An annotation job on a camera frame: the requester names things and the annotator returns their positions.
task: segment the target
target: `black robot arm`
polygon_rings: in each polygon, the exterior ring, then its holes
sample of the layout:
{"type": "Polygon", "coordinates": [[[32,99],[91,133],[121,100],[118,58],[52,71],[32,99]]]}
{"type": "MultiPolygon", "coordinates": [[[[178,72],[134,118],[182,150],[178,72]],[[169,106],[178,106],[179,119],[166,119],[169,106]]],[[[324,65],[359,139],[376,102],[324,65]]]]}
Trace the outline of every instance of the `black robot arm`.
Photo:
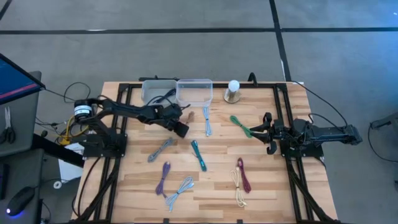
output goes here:
{"type": "Polygon", "coordinates": [[[115,128],[107,127],[102,118],[107,115],[135,118],[144,124],[157,124],[169,131],[174,131],[184,138],[189,127],[179,121],[182,110],[179,105],[172,103],[167,107],[162,105],[132,106],[117,103],[109,98],[99,100],[90,98],[75,102],[75,121],[88,125],[96,134],[88,134],[86,141],[80,142],[85,147],[85,157],[122,157],[126,150],[127,135],[117,133],[115,128]],[[94,107],[102,110],[94,112],[94,107]]]}
{"type": "Polygon", "coordinates": [[[182,109],[175,103],[164,108],[162,105],[131,106],[117,103],[110,99],[99,100],[96,98],[75,102],[76,122],[91,126],[97,133],[106,131],[102,125],[96,124],[107,115],[126,116],[128,118],[136,118],[144,124],[157,124],[169,131],[174,131],[182,138],[185,137],[189,129],[187,125],[179,122],[182,109]],[[102,111],[93,114],[93,105],[101,106],[102,111]]]}
{"type": "Polygon", "coordinates": [[[293,128],[287,128],[281,120],[274,120],[273,125],[271,125],[271,121],[272,115],[266,113],[263,118],[263,124],[250,129],[253,131],[251,133],[252,136],[264,144],[270,144],[267,148],[268,154],[273,154],[276,151],[274,139],[286,140],[291,149],[298,151],[306,150],[309,147],[316,148],[323,142],[330,141],[339,141],[352,145],[362,142],[358,130],[353,125],[319,128],[304,119],[295,119],[293,128]]]}

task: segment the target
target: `dark red rope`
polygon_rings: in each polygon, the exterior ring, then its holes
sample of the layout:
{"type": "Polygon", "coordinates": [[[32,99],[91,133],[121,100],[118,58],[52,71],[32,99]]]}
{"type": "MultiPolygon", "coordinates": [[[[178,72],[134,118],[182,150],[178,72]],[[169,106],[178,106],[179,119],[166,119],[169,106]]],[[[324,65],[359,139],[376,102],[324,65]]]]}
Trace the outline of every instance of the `dark red rope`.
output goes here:
{"type": "Polygon", "coordinates": [[[238,159],[238,167],[241,170],[242,173],[242,182],[243,182],[243,189],[246,193],[249,193],[251,191],[251,187],[249,184],[248,179],[246,178],[246,174],[244,173],[244,167],[243,167],[243,160],[242,158],[238,159]]]}

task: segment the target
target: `silver cable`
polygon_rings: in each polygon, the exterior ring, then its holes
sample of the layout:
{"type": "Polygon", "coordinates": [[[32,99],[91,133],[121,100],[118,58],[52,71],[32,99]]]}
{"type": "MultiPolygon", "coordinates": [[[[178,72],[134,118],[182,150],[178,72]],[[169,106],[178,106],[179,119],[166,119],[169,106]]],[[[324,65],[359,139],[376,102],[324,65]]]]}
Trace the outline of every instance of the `silver cable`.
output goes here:
{"type": "Polygon", "coordinates": [[[205,106],[203,107],[203,115],[205,115],[205,119],[206,119],[206,136],[211,136],[211,134],[213,134],[213,131],[211,130],[211,126],[210,126],[210,121],[209,121],[209,107],[205,106]]]}
{"type": "Polygon", "coordinates": [[[177,199],[178,195],[180,195],[180,193],[192,188],[193,185],[194,185],[193,178],[191,176],[189,176],[189,177],[185,178],[184,181],[181,183],[181,186],[178,189],[177,193],[166,198],[166,205],[168,205],[170,207],[169,212],[172,212],[173,204],[174,204],[175,200],[177,199]]]}
{"type": "Polygon", "coordinates": [[[156,150],[154,153],[148,156],[148,162],[154,162],[156,157],[167,147],[171,146],[174,143],[174,139],[169,138],[166,142],[163,143],[163,145],[156,150]]]}

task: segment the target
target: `computer mouse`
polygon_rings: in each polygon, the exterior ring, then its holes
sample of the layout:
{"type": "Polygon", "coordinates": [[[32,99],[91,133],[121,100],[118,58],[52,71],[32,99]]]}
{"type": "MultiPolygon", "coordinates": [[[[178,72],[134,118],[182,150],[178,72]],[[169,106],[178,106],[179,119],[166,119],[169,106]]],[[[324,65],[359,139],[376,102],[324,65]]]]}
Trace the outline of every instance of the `computer mouse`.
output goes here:
{"type": "Polygon", "coordinates": [[[9,216],[18,215],[24,210],[26,205],[32,200],[35,195],[34,187],[24,187],[13,196],[7,206],[7,214],[9,216]]]}

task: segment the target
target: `purple rope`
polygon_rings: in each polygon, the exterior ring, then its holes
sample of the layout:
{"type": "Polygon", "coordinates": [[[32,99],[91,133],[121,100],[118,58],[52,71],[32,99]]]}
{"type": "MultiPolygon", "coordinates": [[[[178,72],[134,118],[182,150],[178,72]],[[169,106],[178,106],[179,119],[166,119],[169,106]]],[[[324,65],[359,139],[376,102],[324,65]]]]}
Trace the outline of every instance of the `purple rope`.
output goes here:
{"type": "Polygon", "coordinates": [[[167,198],[167,196],[166,194],[163,193],[163,183],[169,171],[170,171],[170,163],[167,161],[163,164],[162,179],[160,180],[159,184],[156,187],[156,194],[157,195],[162,194],[164,198],[167,198]]]}

